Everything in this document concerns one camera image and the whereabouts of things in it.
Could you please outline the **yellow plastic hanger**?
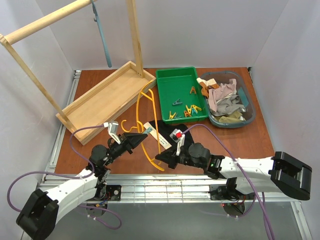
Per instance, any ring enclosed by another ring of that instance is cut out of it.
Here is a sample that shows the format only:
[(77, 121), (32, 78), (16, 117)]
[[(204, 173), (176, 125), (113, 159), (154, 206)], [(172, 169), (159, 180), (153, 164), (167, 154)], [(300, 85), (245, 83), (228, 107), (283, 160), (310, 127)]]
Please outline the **yellow plastic hanger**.
[(159, 127), (158, 127), (158, 120), (157, 120), (157, 112), (156, 112), (156, 104), (155, 104), (155, 96), (154, 92), (149, 88), (151, 84), (154, 84), (155, 80), (150, 80), (148, 83), (146, 83), (142, 89), (140, 90), (137, 101), (136, 101), (136, 107), (135, 107), (135, 122), (136, 125), (132, 126), (129, 130), (126, 130), (124, 127), (124, 123), (127, 121), (126, 119), (122, 120), (120, 123), (121, 129), (125, 133), (130, 133), (133, 130), (137, 130), (138, 133), (145, 133), (150, 134), (152, 132), (152, 129), (150, 127), (145, 128), (144, 124), (139, 120), (139, 106), (140, 106), (140, 99), (142, 96), (147, 98), (149, 101), (152, 102), (152, 109), (153, 109), (153, 116), (154, 116), (154, 123), (155, 123), (155, 134), (156, 134), (156, 140), (157, 140), (157, 148), (158, 153), (161, 153), (161, 145), (160, 145), (160, 133), (159, 133)]

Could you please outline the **teal clothespin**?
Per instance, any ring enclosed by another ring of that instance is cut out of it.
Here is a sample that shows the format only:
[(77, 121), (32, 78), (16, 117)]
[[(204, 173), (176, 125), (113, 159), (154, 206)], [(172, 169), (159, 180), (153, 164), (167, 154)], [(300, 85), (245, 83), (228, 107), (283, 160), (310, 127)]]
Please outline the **teal clothespin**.
[(153, 128), (152, 127), (148, 127), (144, 132), (143, 134), (149, 134), (153, 131)]

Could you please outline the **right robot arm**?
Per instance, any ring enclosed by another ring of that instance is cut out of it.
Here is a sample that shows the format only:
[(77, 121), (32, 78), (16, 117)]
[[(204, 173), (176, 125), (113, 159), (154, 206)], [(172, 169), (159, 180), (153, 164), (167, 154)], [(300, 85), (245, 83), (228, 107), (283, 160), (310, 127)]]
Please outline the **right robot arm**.
[(217, 199), (235, 199), (254, 192), (283, 193), (302, 201), (311, 197), (312, 168), (283, 151), (271, 157), (233, 160), (211, 154), (201, 143), (193, 143), (180, 150), (172, 146), (155, 158), (171, 169), (182, 164), (202, 169), (211, 179), (226, 179), (224, 186), (212, 190)]

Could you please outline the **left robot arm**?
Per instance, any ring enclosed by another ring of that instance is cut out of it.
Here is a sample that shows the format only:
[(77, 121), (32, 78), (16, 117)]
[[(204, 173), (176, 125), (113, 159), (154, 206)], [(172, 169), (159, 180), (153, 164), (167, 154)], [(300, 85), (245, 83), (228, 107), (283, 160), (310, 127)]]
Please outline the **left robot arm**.
[(45, 240), (58, 221), (87, 200), (106, 195), (107, 165), (123, 153), (131, 153), (147, 138), (145, 133), (123, 133), (120, 142), (108, 140), (108, 146), (92, 148), (89, 164), (74, 179), (46, 191), (36, 189), (19, 213), (16, 223), (33, 240)]

